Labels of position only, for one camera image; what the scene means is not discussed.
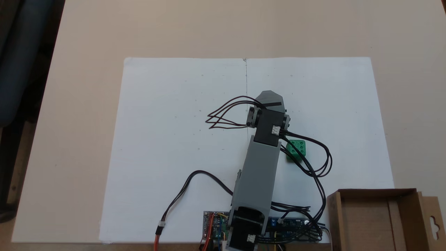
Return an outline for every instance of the cable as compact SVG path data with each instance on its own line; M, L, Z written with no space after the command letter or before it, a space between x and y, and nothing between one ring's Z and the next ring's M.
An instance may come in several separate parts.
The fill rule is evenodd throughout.
M322 168L319 169L319 170L322 170L322 173L316 174L315 170L313 169L311 164L308 162L308 160L305 158L305 156L303 156L303 154L286 138L286 135L290 135L291 137L296 137L296 138L303 138L305 140L314 142L314 143L322 146L326 150L327 160L325 161L325 163L322 166ZM325 171L325 168L328 166L329 163L330 163L329 171L331 170L331 165L332 164L331 164L331 154L330 154L330 151L328 150L328 148L324 144L320 143L317 140L314 140L312 138L308 138L308 137L305 137L305 136L300 136L300 135L297 135L297 134L293 134L293 133L288 132L286 130L281 130L280 137L281 137L281 139L285 140L288 144L290 144L295 149L295 151L302 158L302 161L304 162L304 164L307 166L308 169L305 169L297 161L297 159L294 156L292 156L292 154L286 148L284 148L284 147L281 148L281 151L286 153L299 166L299 168L301 168L307 175L313 177L313 179L314 179L314 181L316 183L316 186L318 187L319 193L321 194L322 206L319 209L319 211L315 214L314 217L311 217L308 213L304 212L303 214L308 217L309 223L306 224L303 228L300 228L300 229L296 230L295 232L293 232L290 236L285 237L285 238L281 238L281 239L274 238L273 240L271 238L258 237L256 240L259 243L285 244L285 243L289 243L289 242L298 240L300 237L302 237L304 235L308 236L308 234L309 234L309 232L311 232L310 230L312 228L314 228L314 230L316 231L316 233L317 233L316 236L318 238L319 238L319 236L322 238L322 230L321 230L321 228L318 225L318 221L319 221L320 217L322 216L322 213L323 213L323 211L325 209L325 206L326 206L326 195L325 195L325 191L324 191L324 189L322 187L322 184L320 183L318 178L321 177L321 176L323 177L323 176L326 175L326 174L323 174L323 172ZM286 214L288 212L292 212L292 210L285 211L285 216L286 216Z
M248 99L251 99L252 101L251 100L242 100L242 101L235 101L233 103L230 103L231 101L233 101L233 100L235 100L237 98L248 98ZM207 116L209 118L206 120L206 123L212 124L210 126L210 129L212 129L212 128L223 128L223 129L246 128L246 126L243 125L243 124L237 124L237 123L235 123L233 121L230 121L228 119L223 118L224 115L230 109L232 109L233 107L235 107L237 105L242 105L242 104L255 105L257 107L261 107L262 109L265 109L265 106L263 104L261 104L259 101L255 100L253 98L250 98L248 96L239 96L239 97L231 99L230 101L226 102L224 105L222 105L217 110L215 110L215 111L211 112L210 114L208 114ZM232 125L233 127L217 126L218 124ZM325 163L319 169L314 170L313 167L311 166L311 164L309 163L309 161L305 158L305 156L303 156L303 154L286 138L286 136L290 136L290 137L294 137L294 138L301 138L301 139L304 139L304 140L307 140L307 141L310 141L310 142L313 142L315 144L320 145L326 151L327 159L325 160ZM299 240L300 237L303 237L303 236L308 237L308 239L310 239L310 240L321 240L322 239L322 228L321 228L322 224L319 224L318 221L321 218L322 213L323 213L323 211L325 209L325 206L326 206L326 195L325 195L325 191L324 191L324 189L322 187L322 184L319 181L319 178L326 176L330 172L330 170L332 168L333 159L331 157L331 153L330 153L329 149L323 143L321 143L321 142L319 142L319 141L317 141L315 139L309 138L309 137L305 137L305 136L301 136L301 135L298 135L298 134L291 133L291 132L289 132L287 130L284 130L284 129L280 130L280 138L283 139L284 141L286 141L288 144L290 144L293 147L293 149L301 157L301 159L302 159L303 163L305 164L306 168L303 167L299 163L299 161L286 149L286 147L281 146L281 151L284 152L287 156L289 156L294 161L294 163L306 175L308 175L308 176L310 176L310 177L312 177L314 179L314 181L316 183L316 186L317 186L317 188L319 190L319 193L321 195L322 206L321 206L321 208L318 210L318 212L314 216L311 216L309 214L309 211L310 211L310 207L309 206L301 207L301 206L289 205L289 204L284 204L284 203L279 203L279 202L272 201L271 202L271 209L275 210L277 212L283 212L284 215L281 217L282 219L285 218L290 212L297 212L297 213L301 213L301 214L305 215L308 218L309 222L308 222L308 224L305 224L304 226L299 226L299 227L295 227L295 228L292 228L292 229L288 229L289 230L288 232L290 234L287 235L286 237L284 237L282 235L280 238L277 238L276 234L275 234L274 238L257 236L256 242L257 243L263 243L263 244L274 244L274 245L279 244L280 245L280 244L285 244L285 243L289 243L289 242L292 242L292 241ZM167 207L166 211L164 212L163 216L161 217L161 221L158 224L157 231L155 233L156 234L156 237L155 237L155 247L154 247L155 251L157 251L159 237L160 237L160 235L162 233L162 230L165 227L165 219L167 217L167 214L168 214L170 208L184 194L184 192L186 191L187 187L189 186L190 181L192 180L192 177L194 177L195 175L200 174L200 173L209 176L215 182L217 182L227 193L229 193L230 195L233 195L233 192L221 180L219 180L214 175L212 175L212 174L210 174L210 173L208 173L206 171L203 171L203 170L197 170L197 171L192 172L189 175L189 177L186 179L186 182L184 183L184 185L181 188L181 190L178 193L178 195L172 200L172 202L170 203L170 205ZM227 218L227 216L224 215L224 214L220 215L222 221L223 221L222 216ZM207 247L208 243L209 243L209 238L206 240L205 247Z
M220 217L225 217L226 219L228 219L228 216L226 216L226 215L224 215L224 214L222 214L222 213L218 213L217 215L219 215Z
M231 101L239 99L239 98L246 98L246 99L250 99L250 100L240 100L240 101L236 101L236 102L233 102L233 103L229 104ZM215 110L215 111L213 111L213 112L211 112L210 114L207 115L209 118L205 122L208 123L208 124L212 124L209 127L209 129L212 129L212 128L223 128L223 129L246 128L245 124L235 123L233 121L230 121L228 119L223 118L224 115L229 110L231 110L233 107L235 107L237 105L243 105L243 104L255 105L257 107L265 108L265 106L262 103L260 103L259 101L257 101L254 98L251 98L251 97L248 97L248 96L238 96L238 97L235 97L235 98L229 100L228 102L226 102L225 104L223 104L217 110ZM222 127L222 126L217 126L217 124L232 125L234 127Z
M333 239L331 238L330 230L328 230L328 228L326 228L325 226L321 226L321 228L322 228L323 230L327 231L327 233L328 233L328 237L330 238L331 251L333 251Z
M209 214L209 226L207 227L207 238L204 243L203 251L207 251L207 246L209 245L209 240L212 241L212 223L214 222L214 213Z
M219 236L217 239L217 246L219 246L219 251L221 251L221 249L220 249L220 235L222 234L222 224L223 224L223 217L220 216Z
M153 243L153 251L158 251L158 242L160 240L160 235L155 235L155 242Z

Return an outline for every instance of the dark chair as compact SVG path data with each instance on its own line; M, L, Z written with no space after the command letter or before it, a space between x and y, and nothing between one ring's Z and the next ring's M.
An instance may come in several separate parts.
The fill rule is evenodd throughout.
M53 3L0 0L0 222L14 218L17 211L17 205L7 204L9 186L24 122L37 120L36 103L46 76L39 81L30 76Z

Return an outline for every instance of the white paper sheet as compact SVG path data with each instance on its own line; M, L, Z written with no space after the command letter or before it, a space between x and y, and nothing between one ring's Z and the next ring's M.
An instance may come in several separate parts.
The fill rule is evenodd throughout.
M242 168L253 130L208 130L206 115L235 96L263 90L283 96L290 131L325 143L339 188L393 188L369 58L141 59L124 62L115 137L100 228L103 242L153 242L166 207L188 175L213 173L229 188ZM246 107L231 119L246 121ZM307 143L314 166L323 150ZM281 155L275 201L321 205L314 181ZM230 210L231 197L209 177L192 179L170 211L160 242L199 242L202 213ZM327 213L321 222L328 223Z

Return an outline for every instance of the circuit board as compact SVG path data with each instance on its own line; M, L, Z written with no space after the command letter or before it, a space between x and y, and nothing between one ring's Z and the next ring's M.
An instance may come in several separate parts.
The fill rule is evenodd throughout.
M202 237L205 238L208 232L208 226L209 226L209 218L211 213L214 213L214 220L212 223L212 238L221 240L226 240L229 235L229 227L228 219L230 212L213 212L213 211L205 211L203 213L203 234ZM267 223L267 229L273 230L274 227L277 226L277 220L280 217L268 217L268 223ZM304 226L308 223L308 219L305 218L284 218L283 223L281 227L299 227ZM277 232L279 235L283 235L286 237L287 234L290 234L291 232ZM306 240L307 237L303 236L301 240Z
M206 237L208 232L207 227L209 226L209 217L211 213L214 213L214 220L212 223L212 238L220 238L221 240L226 240L227 236L229 235L229 227L227 227L227 223L230 212L205 211L203 213L203 238Z

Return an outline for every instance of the black wire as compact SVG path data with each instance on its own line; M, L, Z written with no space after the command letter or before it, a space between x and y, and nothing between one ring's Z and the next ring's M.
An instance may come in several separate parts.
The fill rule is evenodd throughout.
M233 102L233 103L229 104L231 101L236 100L238 98L247 98L247 99L250 99L250 100L240 100L240 101L236 101L236 102ZM264 108L264 109L266 108L262 103L260 103L256 99L251 98L249 96L238 96L238 97L235 97L235 98L229 100L228 102L226 102L225 104L223 104L217 110L215 110L215 111L213 111L213 112L211 112L210 114L207 115L209 117L209 119L207 119L205 122L208 123L208 124L213 124L213 125L211 125L211 127L209 129L212 129L212 128L224 128L224 129L245 128L245 124L238 124L238 123L235 123L233 121L230 121L228 119L223 118L223 116L230 109L232 109L234 106L243 105L243 104L255 105L257 107L261 107L261 108ZM217 124L227 124L227 125L233 125L233 126L237 126L237 127L217 127L216 126Z
M166 211L164 212L161 221L165 221L166 217L167 217L167 213L169 212L170 208L177 202L177 200L184 194L184 192L186 191L187 187L190 184L190 181L192 180L192 178L197 175L197 174L205 174L207 176L209 176L210 178L212 178L215 182L217 182L217 184L219 184L227 193L229 193L231 196L233 194L233 192L217 177L215 177L213 174L203 171L203 170L196 170L194 172L192 172L189 177L187 177L186 182L184 183L183 187L181 188L180 192L178 193L178 195L172 200L172 202L169 204L169 206L167 207ZM277 208L277 207L282 207L282 208L288 208L288 209L293 209L293 210L298 210L298 211L302 211L302 212L308 212L310 207L306 206L306 207L301 207L301 206L294 206L294 205L288 205L288 204L284 204L284 203L280 203L280 202L271 202L271 209L272 210L279 210L279 212L282 212L281 209Z
M251 100L240 100L240 101L236 101L233 103L230 103L233 100L236 100L238 98L248 98ZM254 105L257 107L261 107L262 109L265 109L265 106L263 104L261 104L259 101L248 97L248 96L239 96L236 98L233 98L231 100L229 100L228 102L226 102L225 104L223 104L220 108L218 108L217 110L211 112L210 114L208 114L207 116L209 117L209 119L206 120L206 123L210 123L212 124L211 127L209 129L212 128L223 128L223 129L238 129L238 128L246 128L246 126L244 124L238 124L235 123L233 121L230 121L228 119L223 118L224 115L231 110L233 107L237 106L237 105L243 105L243 104L247 104L247 105ZM217 124L226 124L226 125L232 125L233 127L222 127L222 126L217 126ZM324 148L324 150L326 151L326 155L327 155L327 159L325 161L325 163L322 165L322 167L320 167L317 170L314 170L313 167L311 166L311 164L309 163L309 161L305 158L305 156L303 156L303 154L286 138L286 136L290 136L290 137L294 137L294 138L300 138L300 139L304 139L310 142L313 142L315 144L320 145L322 148ZM291 234L287 237L281 237L281 238L267 238L267 237L262 237L262 236L258 236L256 238L256 242L257 243L265 243L265 244L285 244L285 243L289 243L292 241L299 241L301 237L306 236L308 237L308 240L310 241L318 241L318 240L322 240L322 229L326 229L324 224L318 223L319 219L322 216L322 213L325 209L326 206L326 195L325 195L325 191L322 187L322 184L320 183L319 179L320 177L324 177L326 176L332 167L333 164L333 159L331 157L331 153L328 149L327 146L325 146L323 143L309 138L309 137L305 137L305 136L301 136L298 134L294 134L291 132L288 132L287 130L281 129L280 132L280 137L285 140L288 144L290 144L294 150L299 154L299 156L301 157L303 163L305 164L305 166L307 168L304 168L299 161L286 149L286 147L281 146L281 151L284 152L287 156L289 156L294 163L308 176L313 177L316 186L319 190L319 193L321 195L321 199L322 199L322 206L319 209L319 211L314 215L314 217L312 217L309 214L310 211L310 207L300 207L300 206L294 206L294 205L288 205L288 204L284 204L284 203L279 203L279 202L271 202L271 209L275 210L277 212L283 212L285 213L281 218L285 218L290 212L297 212L297 213L301 213L303 215L305 215L308 219L309 219L309 223L305 224L304 226L299 226L299 227L294 227L294 228L289 228L291 232ZM227 193L229 193L230 195L233 195L233 192L221 181L219 180L217 177L215 177L213 174L208 173L206 171L203 170L197 170L192 172L189 177L186 179L186 182L184 183L183 187L181 188L180 192L178 193L178 195L174 198L174 200L172 200L172 202L170 203L170 205L168 206L167 210L164 212L161 221L165 221L167 214L170 210L170 208L177 202L177 200L184 194L184 192L186 191L187 187L189 186L190 181L192 180L192 177L194 177L197 174L205 174L209 177L211 177L215 182L217 182Z
M307 170L307 172L306 171L304 171L305 173L310 173L311 174L311 176L314 178L314 181L315 181L315 183L316 183L316 185L317 185L317 187L318 187L318 190L319 190L319 192L320 192L320 194L321 194L321 199L322 199L322 206L321 206L321 208L319 209L319 211L315 214L315 216L314 217L311 217L307 212L304 212L304 215L305 216L307 216L308 217L308 219L309 219L309 223L308 224L306 224L303 228L301 228L301 229L299 229L298 231L296 231L296 232L294 232L293 234L291 234L289 237L286 237L286 238L281 238L281 239L277 239L277 238L274 238L274 239L271 239L271 238L264 238L264 237L258 237L257 239L256 239L256 241L258 242L258 243L265 243L265 244L285 244L285 243L289 243L289 242L292 242L292 241L295 241L295 240L298 240L300 237L302 237L302 236L304 236L304 235L307 235L308 234L308 231L310 230L310 228L311 227L314 227L315 229L316 229L316 231L322 236L322 230L321 230L321 228L319 227L319 225L318 225L318 221L319 221L319 219L321 218L321 216L322 216L322 213L323 213L323 211L324 211L324 209L325 209L325 206L326 206L326 196L325 196L325 191L324 191L324 189L323 189L323 187L322 187L322 184L320 183L320 181L319 181L319 179L318 179L318 175L316 174L316 172L314 171L314 169L313 169L313 167L311 166L311 164L308 162L308 160L305 158L305 156L303 156L303 154L285 137L285 134L291 134L290 132L288 132L288 131L285 131L285 133L284 134L282 134L281 135L281 138L283 139L283 140L285 140L288 144L290 144L294 149L295 149L295 151L296 152L298 152L298 154L299 154L299 156L302 158L302 161L305 163L305 165L308 167L308 170ZM311 141L311 142L318 142L318 143L320 143L319 141L316 141L316 140L314 140L314 139L311 139L311 140L309 140L309 141ZM292 158L292 160L301 168L301 169L303 169L304 170L304 168L299 164L299 162L297 161L297 159L294 157L294 156L292 156L292 154L286 149L286 148L282 148L281 149L281 151L283 151L283 152L285 152L288 156L290 156L291 158ZM326 151L327 151L327 161L326 161L326 163L324 164L325 166L328 164L328 156L329 155L331 155L330 154L330 152L328 151L328 148L326 147Z

